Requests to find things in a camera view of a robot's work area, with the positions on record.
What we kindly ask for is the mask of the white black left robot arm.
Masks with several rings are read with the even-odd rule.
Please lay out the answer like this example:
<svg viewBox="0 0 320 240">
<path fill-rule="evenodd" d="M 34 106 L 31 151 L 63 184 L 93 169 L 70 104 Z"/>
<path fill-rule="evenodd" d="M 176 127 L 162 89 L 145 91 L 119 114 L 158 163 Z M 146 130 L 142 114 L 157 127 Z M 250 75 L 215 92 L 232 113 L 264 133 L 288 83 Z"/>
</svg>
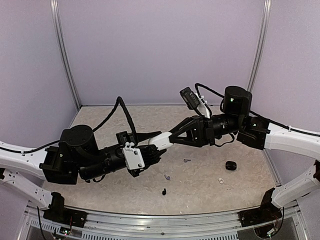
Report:
<svg viewBox="0 0 320 240">
<path fill-rule="evenodd" d="M 118 136 L 118 144 L 98 148 L 94 130 L 88 125 L 76 125 L 63 130 L 58 145 L 27 150 L 0 144 L 0 183 L 11 187 L 36 204 L 40 209 L 50 209 L 50 214 L 63 223 L 70 218 L 64 207 L 64 198 L 26 179 L 28 173 L 49 183 L 76 185 L 79 178 L 95 183 L 107 174 L 127 169 L 137 177 L 151 165 L 160 161 L 161 155 L 173 146 L 170 132 L 127 133 Z"/>
</svg>

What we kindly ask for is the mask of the white earbud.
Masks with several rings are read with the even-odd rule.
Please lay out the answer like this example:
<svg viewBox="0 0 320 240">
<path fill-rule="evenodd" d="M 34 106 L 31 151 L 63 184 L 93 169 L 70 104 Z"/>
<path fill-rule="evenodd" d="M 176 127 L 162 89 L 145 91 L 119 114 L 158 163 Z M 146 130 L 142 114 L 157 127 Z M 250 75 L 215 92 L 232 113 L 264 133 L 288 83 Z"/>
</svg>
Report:
<svg viewBox="0 0 320 240">
<path fill-rule="evenodd" d="M 224 183 L 224 180 L 221 177 L 218 179 L 218 181 L 219 181 L 220 184 Z"/>
</svg>

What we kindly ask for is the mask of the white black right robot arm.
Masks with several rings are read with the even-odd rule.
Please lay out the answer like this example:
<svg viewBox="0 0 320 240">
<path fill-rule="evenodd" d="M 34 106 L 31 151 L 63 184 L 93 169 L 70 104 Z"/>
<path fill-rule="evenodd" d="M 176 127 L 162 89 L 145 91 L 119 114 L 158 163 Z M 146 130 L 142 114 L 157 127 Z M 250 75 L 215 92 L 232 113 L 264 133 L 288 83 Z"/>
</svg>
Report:
<svg viewBox="0 0 320 240">
<path fill-rule="evenodd" d="M 251 111 L 252 94 L 239 86 L 228 86 L 220 104 L 221 114 L 213 115 L 199 91 L 180 91 L 182 99 L 197 115 L 185 118 L 168 132 L 167 144 L 198 147 L 216 145 L 224 135 L 254 149 L 280 150 L 310 157 L 314 164 L 288 183 L 267 191 L 256 218 L 266 222 L 276 209 L 320 188 L 320 135 L 292 128 Z"/>
</svg>

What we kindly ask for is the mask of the white earbud charging case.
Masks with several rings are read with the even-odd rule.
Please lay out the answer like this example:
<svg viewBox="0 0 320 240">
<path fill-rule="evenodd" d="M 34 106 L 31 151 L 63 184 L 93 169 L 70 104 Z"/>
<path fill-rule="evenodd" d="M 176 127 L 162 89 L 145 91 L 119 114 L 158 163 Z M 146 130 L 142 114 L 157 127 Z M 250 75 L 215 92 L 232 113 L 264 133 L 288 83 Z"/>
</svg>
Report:
<svg viewBox="0 0 320 240">
<path fill-rule="evenodd" d="M 148 140 L 148 144 L 155 145 L 159 151 L 166 150 L 174 145 L 170 142 L 171 135 L 171 132 L 163 132 L 157 136 L 150 138 Z"/>
</svg>

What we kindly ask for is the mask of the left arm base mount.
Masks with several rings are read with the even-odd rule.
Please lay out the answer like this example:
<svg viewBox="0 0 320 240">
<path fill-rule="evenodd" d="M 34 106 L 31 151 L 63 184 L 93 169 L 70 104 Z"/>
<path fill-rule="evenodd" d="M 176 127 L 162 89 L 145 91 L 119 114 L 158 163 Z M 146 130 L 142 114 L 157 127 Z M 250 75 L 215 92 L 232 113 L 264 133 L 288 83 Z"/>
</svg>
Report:
<svg viewBox="0 0 320 240">
<path fill-rule="evenodd" d="M 48 209 L 43 211 L 45 219 L 70 227 L 84 227 L 88 216 L 87 212 L 65 207 L 65 198 L 58 192 L 52 192 L 51 196 L 52 200 Z"/>
</svg>

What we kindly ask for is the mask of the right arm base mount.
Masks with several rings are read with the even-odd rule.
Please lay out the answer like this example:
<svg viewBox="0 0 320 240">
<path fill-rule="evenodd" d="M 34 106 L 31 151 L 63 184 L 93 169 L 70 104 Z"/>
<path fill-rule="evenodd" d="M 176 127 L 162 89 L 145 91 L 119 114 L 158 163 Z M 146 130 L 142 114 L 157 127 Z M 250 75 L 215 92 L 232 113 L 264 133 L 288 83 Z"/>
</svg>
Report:
<svg viewBox="0 0 320 240">
<path fill-rule="evenodd" d="M 272 204 L 274 190 L 275 188 L 273 187 L 265 192 L 259 207 L 242 210 L 238 213 L 242 227 L 259 225 L 283 217 L 281 208 Z"/>
</svg>

